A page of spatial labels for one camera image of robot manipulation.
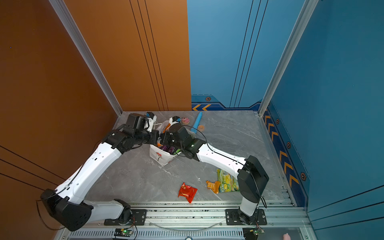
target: gray marble floor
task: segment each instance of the gray marble floor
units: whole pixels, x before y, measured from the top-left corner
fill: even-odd
[[[124,112],[118,126],[131,112]],[[157,123],[172,116],[187,117],[193,125],[198,111],[154,112]],[[227,153],[257,157],[270,180],[263,192],[266,200],[283,200],[279,169],[271,162],[252,111],[204,111],[200,124],[205,126],[208,143]],[[149,145],[124,153],[102,174],[86,196],[86,200],[105,201],[115,198],[128,203],[150,201],[186,201],[177,197],[183,182],[198,189],[194,201],[238,200],[239,192],[214,194],[206,181],[217,181],[216,167],[210,164],[176,157],[161,167],[149,156]]]

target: vent grille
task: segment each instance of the vent grille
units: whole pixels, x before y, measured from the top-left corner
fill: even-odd
[[[114,238],[114,228],[100,229],[100,228],[83,228],[74,232],[71,232],[69,239],[78,238]],[[133,236],[136,236],[136,229],[134,229]],[[195,231],[172,231],[163,230],[160,228],[139,229],[136,240],[166,238],[166,239],[184,239],[186,237],[192,237],[194,239],[201,238],[220,238],[220,239],[240,239],[243,238],[243,230],[241,228],[220,228],[207,230],[202,232]]]

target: orange chevron stripe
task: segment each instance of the orange chevron stripe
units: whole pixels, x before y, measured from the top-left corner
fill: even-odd
[[[299,183],[299,180],[297,180],[294,176],[292,176],[291,174],[289,175],[289,186],[292,188],[292,180],[294,180],[295,182],[297,182],[297,184],[300,184]]]
[[[194,108],[192,108],[193,110],[197,111],[197,108],[200,107],[201,104],[198,104],[196,105]]]
[[[268,123],[268,132],[270,132],[271,126],[274,127],[274,125],[272,123]]]
[[[272,131],[272,142],[273,142],[273,136],[274,136],[274,135],[279,136],[279,135],[277,134],[277,132]]]
[[[265,116],[265,125],[266,125],[266,119],[271,118],[270,116]]]
[[[282,156],[282,155],[288,157],[287,154],[286,154],[285,152],[280,151],[280,162],[281,162],[281,156]]]
[[[208,111],[208,110],[207,110],[207,107],[209,107],[209,106],[211,106],[211,105],[212,105],[212,104],[208,104],[207,106],[203,107],[203,110],[204,110],[204,111]]]
[[[293,170],[293,167],[289,165],[287,162],[284,162],[284,173],[287,174],[287,167]]]

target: green snack package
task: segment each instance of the green snack package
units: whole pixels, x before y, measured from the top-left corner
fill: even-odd
[[[226,171],[217,169],[217,180],[220,182],[219,192],[239,191],[237,179]]]

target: black cable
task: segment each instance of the black cable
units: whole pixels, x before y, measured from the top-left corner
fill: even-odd
[[[259,224],[257,223],[257,220],[259,220],[259,212],[257,212],[257,217],[256,217],[256,227],[257,227],[257,229],[259,229]]]
[[[178,153],[178,152],[176,153],[176,155],[178,155],[178,156],[180,156],[180,157],[187,157],[187,156],[181,156],[181,155],[179,155],[179,153]]]
[[[48,228],[49,230],[52,230],[52,231],[58,231],[58,230],[64,229],[65,227],[62,227],[62,228],[51,228],[51,227],[49,227],[48,225],[45,224],[45,222],[43,221],[43,218],[41,217],[41,214],[40,214],[38,201],[39,201],[39,200],[36,200],[37,213],[39,214],[39,218],[40,218],[41,222],[44,224],[44,226],[45,226],[46,228]]]
[[[95,145],[93,146],[92,153],[95,151],[95,147],[96,147],[96,145],[97,145],[99,142],[101,142],[101,140],[97,141],[97,142],[95,143]],[[87,162],[87,160],[81,165],[79,171],[78,171],[78,172],[76,173],[76,175],[72,178],[72,180],[69,182],[68,185],[70,185],[70,184],[73,182],[73,180],[77,177],[77,175],[79,174],[79,172],[81,171],[81,169],[83,168],[83,166],[84,166],[84,164]],[[45,198],[45,199],[35,200],[35,201],[36,201],[37,213],[39,214],[39,218],[40,218],[41,222],[44,224],[44,226],[45,226],[46,228],[48,228],[49,230],[57,231],[57,230],[61,230],[61,229],[65,228],[65,227],[56,229],[56,228],[51,228],[51,227],[49,227],[47,224],[45,224],[45,222],[44,222],[44,220],[43,220],[43,218],[41,217],[41,214],[40,214],[40,210],[39,210],[38,202],[39,202],[39,201],[42,201],[42,200],[47,200],[47,199],[50,198],[50,197],[54,197],[54,196],[60,194],[61,192],[63,192],[65,189],[66,189],[66,188],[63,188],[60,192],[58,192],[58,193],[56,193],[56,194],[53,194],[52,196],[49,196],[49,197],[47,197],[47,198]]]
[[[142,146],[142,144],[139,144],[137,147],[133,147],[133,148],[131,148],[131,150],[132,150],[132,149],[139,148],[139,147],[141,147],[141,146]]]
[[[130,226],[130,227],[125,227],[125,228],[131,228],[131,227],[133,227],[133,225],[135,224],[135,220],[133,219],[133,217],[131,217],[129,220],[128,220],[128,222],[126,222],[125,224],[119,224],[120,226],[126,226],[131,220],[133,220],[133,223],[132,223],[132,225]]]
[[[17,167],[18,169],[23,170],[24,172],[27,172],[27,173],[29,173],[29,174],[32,174],[32,175],[38,177],[38,178],[41,178],[41,179],[43,179],[43,180],[46,180],[45,178],[42,178],[42,177],[40,177],[40,176],[38,176],[38,175],[36,175],[36,174],[33,174],[33,173],[31,173],[31,172],[29,172],[29,171],[27,171],[27,170],[24,170],[24,169],[22,169],[21,167],[18,167],[18,166],[16,166],[16,165],[13,165],[12,163],[7,162],[7,161],[5,161],[5,160],[3,160],[3,159],[1,159],[1,158],[0,158],[0,160],[3,161],[3,162],[5,162],[5,163],[8,163],[9,165],[12,165],[12,166],[14,166],[14,167]],[[56,183],[54,183],[54,182],[51,182],[51,181],[49,181],[49,180],[46,180],[46,181],[47,181],[47,182],[50,182],[50,183],[52,183],[52,184],[54,184],[54,185],[56,185],[56,186],[58,185],[58,184],[56,184]]]
[[[190,127],[190,128],[193,128],[193,129],[196,129],[197,131],[199,131],[199,133],[201,133],[201,135],[203,135],[203,137],[205,138],[205,142],[207,143],[208,148],[209,148],[212,152],[215,152],[215,151],[213,151],[213,150],[209,147],[207,138],[205,137],[205,135],[204,135],[202,132],[200,132],[200,130],[198,130],[197,128],[194,128],[194,127],[192,127],[192,126],[189,126],[189,125],[183,125],[183,126]]]
[[[15,152],[12,152],[12,151],[9,150],[8,148],[5,148],[5,147],[3,147],[3,146],[1,146],[1,145],[0,145],[0,147],[4,148],[5,150],[7,150],[7,151],[13,153],[14,155],[16,155],[16,156],[18,156],[18,157],[21,157],[22,159],[24,159],[24,160],[26,160],[26,161],[28,161],[28,162],[30,162],[30,163],[32,163],[32,164],[38,166],[39,168],[44,169],[44,170],[46,170],[47,172],[50,172],[50,173],[52,173],[53,175],[55,175],[55,176],[57,176],[57,177],[59,177],[59,178],[61,178],[61,179],[63,179],[63,180],[66,180],[65,178],[62,178],[62,177],[60,177],[59,175],[54,174],[53,172],[51,172],[51,171],[49,171],[49,170],[47,170],[47,169],[45,169],[45,168],[43,168],[43,167],[37,165],[36,163],[29,161],[29,160],[26,159],[25,157],[22,157],[22,156],[20,156],[19,154],[15,153]]]
[[[29,184],[29,183],[23,182],[23,181],[21,181],[21,180],[18,180],[18,179],[16,179],[16,178],[13,178],[13,177],[11,177],[11,176],[5,175],[5,174],[3,174],[3,173],[0,173],[0,174],[1,174],[1,175],[3,175],[3,176],[9,177],[9,178],[11,178],[11,179],[13,179],[13,180],[16,180],[16,181],[19,181],[19,182],[25,183],[26,185],[29,185],[29,186],[32,186],[32,187],[35,187],[35,188],[37,188],[37,189],[40,189],[40,190],[43,190],[43,191],[44,191],[44,189],[42,189],[42,188],[39,188],[39,187],[36,187],[35,185],[32,185],[32,184]]]
[[[257,213],[256,226],[257,226],[257,229],[261,228],[261,229],[265,232],[265,230],[264,230],[262,227],[260,227],[259,224],[257,223],[257,220],[258,220],[258,219],[259,219],[259,213]]]
[[[136,224],[133,224],[133,225],[134,225],[135,228],[136,228],[136,237],[133,239],[133,240],[135,240],[135,239],[137,238],[137,235],[139,234],[139,231],[137,230]]]
[[[197,131],[199,131],[199,133],[201,133],[201,134],[203,135],[203,137],[205,138],[205,142],[207,143],[208,148],[209,148],[212,152],[215,152],[215,151],[213,151],[213,150],[209,147],[209,144],[208,144],[208,141],[207,141],[206,136],[205,136],[202,132],[200,132],[200,130],[198,130],[197,128],[194,128],[194,127],[192,127],[192,126],[189,126],[189,125],[183,125],[183,126],[191,127],[191,128],[193,128],[193,129],[196,129]],[[221,156],[223,156],[223,157],[226,157],[226,158],[228,158],[228,159],[231,159],[232,161],[235,161],[235,162],[237,162],[237,163],[243,165],[243,166],[249,171],[249,173],[251,173],[251,170],[249,170],[249,168],[248,168],[246,165],[244,165],[244,164],[242,164],[242,163],[240,163],[240,162],[238,162],[238,161],[236,161],[236,160],[233,160],[232,158],[227,157],[227,156],[225,156],[225,155],[223,155],[223,154],[220,154],[220,153],[218,153],[218,152],[215,152],[215,153],[217,153],[217,154],[219,154],[219,155],[221,155]],[[253,177],[252,174],[251,174],[251,177],[252,177],[253,181],[255,182],[257,192],[259,193],[260,199],[262,200],[262,195],[260,194],[259,188],[257,187],[256,180],[255,180],[255,178]],[[265,200],[264,200],[264,202],[263,202],[263,200],[262,200],[262,203],[263,203],[264,207],[267,208]]]

